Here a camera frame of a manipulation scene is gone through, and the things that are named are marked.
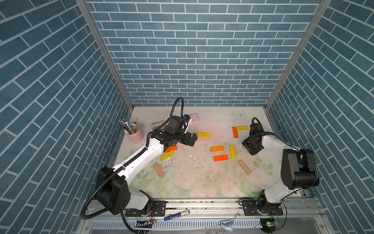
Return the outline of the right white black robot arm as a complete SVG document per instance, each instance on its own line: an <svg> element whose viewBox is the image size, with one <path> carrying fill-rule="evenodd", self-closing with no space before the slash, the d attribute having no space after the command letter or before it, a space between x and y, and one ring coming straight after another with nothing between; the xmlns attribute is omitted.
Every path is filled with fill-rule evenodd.
<svg viewBox="0 0 374 234"><path fill-rule="evenodd" d="M242 145L253 156L269 149L281 159L280 180L260 192L257 201L259 210L275 208L293 193L319 185L314 152L293 146L275 133L265 131L258 118L252 118L249 137Z"/></svg>

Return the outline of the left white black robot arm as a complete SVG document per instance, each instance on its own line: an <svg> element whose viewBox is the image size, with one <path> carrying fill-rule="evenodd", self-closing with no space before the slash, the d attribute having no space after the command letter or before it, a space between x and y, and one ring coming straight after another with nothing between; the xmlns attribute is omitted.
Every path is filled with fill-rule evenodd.
<svg viewBox="0 0 374 234"><path fill-rule="evenodd" d="M149 143L128 159L112 168L105 166L100 170L95 199L113 215L129 209L147 215L152 209L153 198L143 191L130 192L129 185L141 170L168 148L177 143L193 146L197 139L196 133L189 132L177 133L174 136L163 131L151 133Z"/></svg>

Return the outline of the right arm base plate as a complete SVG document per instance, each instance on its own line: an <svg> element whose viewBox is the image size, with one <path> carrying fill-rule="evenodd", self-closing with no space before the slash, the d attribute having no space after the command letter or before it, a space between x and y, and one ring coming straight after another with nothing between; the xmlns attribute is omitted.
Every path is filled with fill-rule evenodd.
<svg viewBox="0 0 374 234"><path fill-rule="evenodd" d="M242 199L238 201L242 206L245 216L281 216L283 210L281 204L272 204L263 200Z"/></svg>

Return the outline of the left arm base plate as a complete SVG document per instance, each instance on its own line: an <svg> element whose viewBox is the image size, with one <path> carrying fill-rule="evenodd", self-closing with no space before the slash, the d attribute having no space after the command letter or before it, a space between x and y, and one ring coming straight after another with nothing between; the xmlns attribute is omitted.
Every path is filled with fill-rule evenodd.
<svg viewBox="0 0 374 234"><path fill-rule="evenodd" d="M146 206L141 209L127 209L126 217L147 217L147 216L160 216L164 217L166 211L166 201L165 200L153 200L149 201Z"/></svg>

